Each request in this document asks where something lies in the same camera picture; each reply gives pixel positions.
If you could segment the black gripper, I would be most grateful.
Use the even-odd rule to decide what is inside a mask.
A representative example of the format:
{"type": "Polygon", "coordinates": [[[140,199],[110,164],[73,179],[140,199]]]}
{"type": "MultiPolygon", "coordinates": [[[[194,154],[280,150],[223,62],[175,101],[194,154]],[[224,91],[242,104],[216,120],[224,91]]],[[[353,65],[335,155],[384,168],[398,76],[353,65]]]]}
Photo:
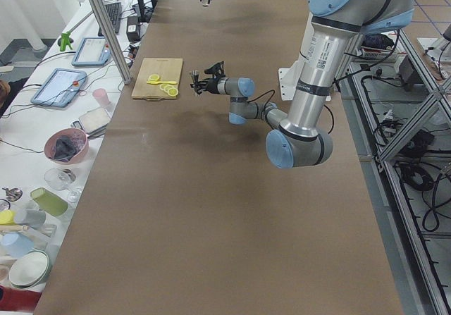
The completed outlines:
{"type": "Polygon", "coordinates": [[[196,94],[203,92],[210,92],[212,94],[218,94],[218,83],[220,78],[209,78],[196,81],[196,84],[192,85],[192,88],[196,94]]]}

